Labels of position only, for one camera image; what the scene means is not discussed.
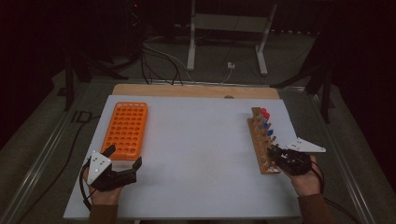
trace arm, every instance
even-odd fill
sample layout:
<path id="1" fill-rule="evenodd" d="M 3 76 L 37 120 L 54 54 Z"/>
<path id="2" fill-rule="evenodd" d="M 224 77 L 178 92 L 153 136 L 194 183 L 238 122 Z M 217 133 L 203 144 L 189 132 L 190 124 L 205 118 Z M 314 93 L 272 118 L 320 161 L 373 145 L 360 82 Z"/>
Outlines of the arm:
<path id="1" fill-rule="evenodd" d="M 316 157 L 311 156 L 311 161 L 316 163 Z M 314 163 L 312 163 L 312 168 L 320 174 L 320 170 Z M 320 193 L 320 182 L 312 171 L 305 175 L 284 173 L 290 178 L 299 196 L 298 202 L 304 224 L 336 223 Z"/>
<path id="2" fill-rule="evenodd" d="M 87 180 L 89 169 L 84 171 L 84 179 Z M 88 186 L 91 194 L 92 208 L 90 212 L 91 224 L 115 224 L 117 223 L 118 204 L 122 188 L 101 192 Z"/>

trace white tabletop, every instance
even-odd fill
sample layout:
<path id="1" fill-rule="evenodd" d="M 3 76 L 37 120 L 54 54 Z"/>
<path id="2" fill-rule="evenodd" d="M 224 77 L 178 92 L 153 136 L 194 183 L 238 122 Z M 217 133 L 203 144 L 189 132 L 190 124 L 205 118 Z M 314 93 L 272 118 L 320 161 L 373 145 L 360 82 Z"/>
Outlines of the white tabletop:
<path id="1" fill-rule="evenodd" d="M 110 95 L 87 158 L 98 150 L 116 102 L 145 102 L 148 119 L 137 182 L 122 190 L 119 217 L 209 219 L 299 217 L 284 174 L 261 175 L 248 129 L 251 107 L 265 107 L 276 143 L 297 137 L 282 100 Z M 113 161 L 114 170 L 132 161 Z M 65 218 L 87 218 L 78 182 Z"/>

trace sleeve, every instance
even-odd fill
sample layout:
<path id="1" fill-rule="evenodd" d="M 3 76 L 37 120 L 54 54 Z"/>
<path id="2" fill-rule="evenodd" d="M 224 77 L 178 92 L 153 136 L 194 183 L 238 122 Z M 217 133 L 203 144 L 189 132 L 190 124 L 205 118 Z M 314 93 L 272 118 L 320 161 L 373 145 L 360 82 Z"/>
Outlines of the sleeve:
<path id="1" fill-rule="evenodd" d="M 304 224 L 334 224 L 336 221 L 321 194 L 299 197 L 301 214 Z"/>
<path id="2" fill-rule="evenodd" d="M 90 212 L 90 224 L 116 224 L 118 205 L 93 205 Z"/>

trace orange rack hole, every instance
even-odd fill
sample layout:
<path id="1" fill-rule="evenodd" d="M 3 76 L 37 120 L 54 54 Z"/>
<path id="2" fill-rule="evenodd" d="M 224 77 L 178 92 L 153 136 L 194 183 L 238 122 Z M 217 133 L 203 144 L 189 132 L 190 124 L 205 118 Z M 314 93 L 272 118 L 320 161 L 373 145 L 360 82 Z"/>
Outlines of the orange rack hole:
<path id="1" fill-rule="evenodd" d="M 116 103 L 108 123 L 101 152 L 111 145 L 115 145 L 116 151 L 110 156 L 111 160 L 137 160 L 140 156 L 147 116 L 148 106 L 146 103 Z"/>

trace human hand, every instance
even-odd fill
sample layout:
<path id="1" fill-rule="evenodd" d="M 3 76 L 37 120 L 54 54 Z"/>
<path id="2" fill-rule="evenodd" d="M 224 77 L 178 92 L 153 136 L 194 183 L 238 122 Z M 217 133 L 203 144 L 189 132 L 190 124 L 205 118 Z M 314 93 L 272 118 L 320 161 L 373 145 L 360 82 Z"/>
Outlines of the human hand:
<path id="1" fill-rule="evenodd" d="M 86 168 L 84 170 L 83 178 L 85 183 L 87 183 L 89 170 L 90 168 Z M 88 185 L 88 188 L 90 190 L 92 204 L 116 205 L 119 203 L 119 198 L 123 187 L 104 192 L 94 189 L 91 187 L 91 185 Z"/>
<path id="2" fill-rule="evenodd" d="M 312 162 L 317 163 L 317 158 L 315 156 L 310 156 L 310 158 Z M 320 174 L 319 168 L 314 163 L 312 163 L 312 169 Z M 287 172 L 283 173 L 290 178 L 291 184 L 294 186 L 298 196 L 302 197 L 320 193 L 320 182 L 314 172 L 309 171 L 305 175 L 290 175 Z"/>

